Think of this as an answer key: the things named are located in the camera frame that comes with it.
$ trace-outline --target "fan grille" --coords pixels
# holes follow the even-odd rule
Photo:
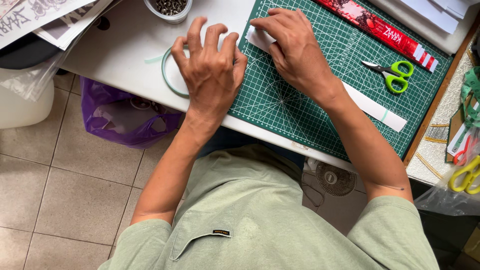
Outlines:
[[[335,197],[347,196],[357,184],[354,173],[323,162],[317,165],[316,177],[325,192]]]

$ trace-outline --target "shirt pocket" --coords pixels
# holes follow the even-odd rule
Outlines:
[[[206,235],[233,237],[235,208],[227,206],[218,211],[188,210],[183,214],[173,242],[170,259],[179,260],[189,243]]]

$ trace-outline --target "scissor blade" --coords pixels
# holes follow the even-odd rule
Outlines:
[[[378,69],[378,67],[380,67],[380,65],[377,65],[377,64],[374,64],[374,63],[370,63],[370,62],[367,62],[367,61],[362,61],[362,63],[364,65],[366,65],[367,67],[370,67],[370,68],[373,68],[373,69]]]

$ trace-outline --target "green tape measure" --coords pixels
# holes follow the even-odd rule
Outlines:
[[[478,80],[477,74],[480,74],[480,66],[474,67],[471,70],[465,73],[465,82],[463,83],[460,96],[462,98],[462,113],[465,119],[465,129],[463,130],[460,137],[455,142],[454,147],[452,149],[453,152],[457,152],[458,148],[460,147],[465,135],[467,134],[468,130],[473,127],[480,127],[480,106],[477,106],[474,109],[471,105],[471,99],[475,97],[477,101],[480,102],[480,82]]]

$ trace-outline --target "tiled floor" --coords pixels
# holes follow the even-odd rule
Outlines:
[[[55,76],[54,83],[47,119],[0,130],[0,269],[97,269],[113,255],[175,135],[145,151],[100,139],[84,131],[78,76]],[[313,176],[304,181],[321,191]],[[358,190],[345,198],[325,195],[320,207],[303,201],[346,234],[366,205]]]

